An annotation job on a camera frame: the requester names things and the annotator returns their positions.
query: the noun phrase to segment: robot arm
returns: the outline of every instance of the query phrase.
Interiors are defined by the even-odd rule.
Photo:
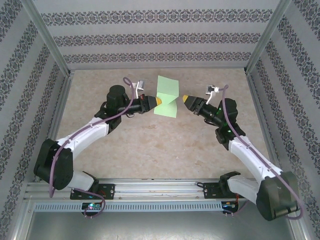
[[[227,184],[221,184],[224,188],[222,192],[232,192],[250,200],[256,204],[261,215],[268,221],[296,212],[299,209],[294,196],[273,172],[280,175],[297,193],[298,183],[295,175],[290,171],[283,172],[253,146],[245,132],[236,123],[238,111],[234,100],[225,99],[226,112],[232,127],[241,139],[229,127],[224,115],[222,101],[216,108],[203,98],[185,95],[183,96],[183,102],[195,115],[204,117],[205,123],[217,127],[215,134],[218,142],[226,150],[237,156],[255,178],[254,181],[241,176],[238,172],[227,173],[224,175]]]
[[[69,140],[70,137],[79,130],[57,141],[47,139],[43,142],[33,170],[34,174],[49,183],[53,158],[58,149],[66,141],[69,141],[60,152],[55,163],[53,187],[57,190],[69,187],[96,193],[99,187],[99,180],[86,172],[74,170],[73,161],[85,148],[99,138],[110,134],[121,123],[121,116],[108,120],[107,122],[102,120],[121,113],[129,105],[129,102],[130,100],[123,86],[112,86],[100,110],[94,115],[91,121],[81,127],[80,130],[87,126],[91,127],[81,131],[73,137],[72,140]],[[125,114],[127,116],[137,113],[143,114],[149,112],[159,104],[161,104],[160,99],[142,94],[132,101],[132,105]]]

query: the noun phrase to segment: green folded paper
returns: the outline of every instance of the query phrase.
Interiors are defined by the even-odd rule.
[[[176,118],[179,81],[158,76],[156,97],[161,99],[162,103],[154,108],[154,114]]]

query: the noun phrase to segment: decorative striped wall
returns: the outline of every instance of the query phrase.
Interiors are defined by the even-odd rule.
[[[0,239],[10,235],[64,76],[19,0],[0,0]]]
[[[36,0],[68,67],[245,67],[279,0]]]
[[[251,72],[281,167],[297,176],[314,239],[320,239],[319,3],[289,5]]]

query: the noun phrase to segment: speckled table surface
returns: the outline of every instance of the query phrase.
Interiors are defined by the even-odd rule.
[[[77,70],[72,80],[58,138],[85,125],[99,110],[113,85],[145,80],[144,93],[156,95],[158,75],[179,80],[177,117],[155,115],[153,111],[122,123],[108,136],[86,148],[74,168],[98,178],[218,178],[230,171],[252,177],[245,165],[220,145],[215,127],[187,110],[183,95],[207,98],[208,84],[229,84],[226,97],[236,100],[237,122],[255,147],[268,157],[254,103],[243,69],[149,68]],[[211,104],[218,106],[222,94]]]

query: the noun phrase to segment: floral border pattern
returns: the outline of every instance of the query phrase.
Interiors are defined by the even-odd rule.
[[[305,145],[308,147],[311,159],[314,161],[313,164],[315,168],[318,169],[317,173],[320,175],[320,143],[318,142],[318,138],[315,136],[315,130],[312,128],[308,116],[306,116],[304,106],[301,104],[299,96],[296,93],[295,86],[291,82],[286,67],[272,40],[265,46],[265,50],[268,53],[273,68],[279,78],[279,82],[281,83],[284,94],[286,95],[286,99],[291,106],[291,110],[300,132],[302,133]]]
[[[5,38],[11,24],[15,21],[18,13],[22,9],[22,4],[19,0],[7,0],[0,10],[0,43]]]
[[[302,42],[295,33],[292,25],[290,25],[287,17],[283,17],[277,26],[282,38],[284,39],[295,64],[299,68],[304,81],[312,93],[313,99],[320,109],[320,74],[317,72],[314,63],[311,61]]]
[[[266,23],[271,9],[172,9],[42,13],[47,26],[135,23]]]
[[[320,7],[315,0],[294,0],[294,4],[304,16],[305,21],[320,41]]]
[[[6,239],[6,235],[9,231],[9,226],[12,221],[12,217],[14,215],[14,210],[16,209],[17,201],[21,193],[21,187],[23,186],[23,182],[25,180],[25,176],[29,168],[29,163],[34,153],[34,148],[37,143],[37,138],[40,134],[40,130],[45,119],[46,111],[47,111],[50,98],[52,96],[59,72],[60,72],[60,69],[58,64],[54,63],[52,71],[50,73],[50,77],[48,79],[43,95],[41,97],[41,101],[38,106],[36,115],[34,117],[33,124],[29,132],[29,136],[27,137],[27,141],[23,149],[23,154],[21,155],[21,159],[18,162],[18,167],[14,174],[14,180],[12,181],[12,186],[10,187],[10,190],[7,196],[7,201],[4,203],[4,210],[2,211],[1,218],[0,218],[0,239]]]
[[[317,204],[317,199],[313,196],[313,191],[310,189],[311,185],[308,181],[307,173],[305,169],[302,167],[302,162],[298,155],[295,143],[293,142],[291,134],[288,130],[286,119],[283,116],[282,110],[280,108],[280,104],[277,100],[277,97],[271,85],[268,73],[266,71],[264,64],[262,63],[261,58],[258,60],[255,67],[258,71],[265,94],[268,98],[268,102],[273,112],[274,120],[277,124],[278,131],[281,134],[281,139],[282,139],[286,154],[289,158],[292,171],[297,177],[300,196],[303,199],[303,202],[306,206],[306,210],[308,211],[309,218],[312,221],[312,226],[315,229],[315,234],[318,238],[320,238],[320,212],[319,212],[319,206]],[[257,90],[255,81],[253,80],[252,82],[255,87],[255,91],[258,95],[260,105],[261,107],[263,107],[263,103],[259,98],[259,92]],[[274,139],[272,137],[270,130],[269,130],[269,134],[271,136],[272,144],[275,145],[273,142]]]
[[[4,136],[0,145],[0,180],[2,180],[2,174],[6,170],[6,165],[8,164],[11,152],[13,151],[13,146],[16,144],[20,129],[25,120],[26,114],[28,112],[29,106],[35,94],[38,82],[41,78],[49,55],[50,51],[44,44],[40,51],[38,59],[35,62],[30,77],[24,87],[21,99],[16,106],[16,111],[14,112],[8,129],[6,130],[6,135]]]
[[[25,62],[27,54],[29,53],[37,35],[38,30],[34,23],[30,21],[19,41],[19,44],[16,46],[12,57],[6,65],[6,68],[3,70],[3,74],[1,75],[0,111],[6,102],[6,98],[8,98],[8,94],[11,91],[13,83],[16,81],[16,77],[18,76],[22,64]]]
[[[135,44],[256,44],[260,33],[139,33],[55,36],[58,47]]]
[[[251,52],[147,52],[64,55],[67,64],[177,61],[247,61]]]

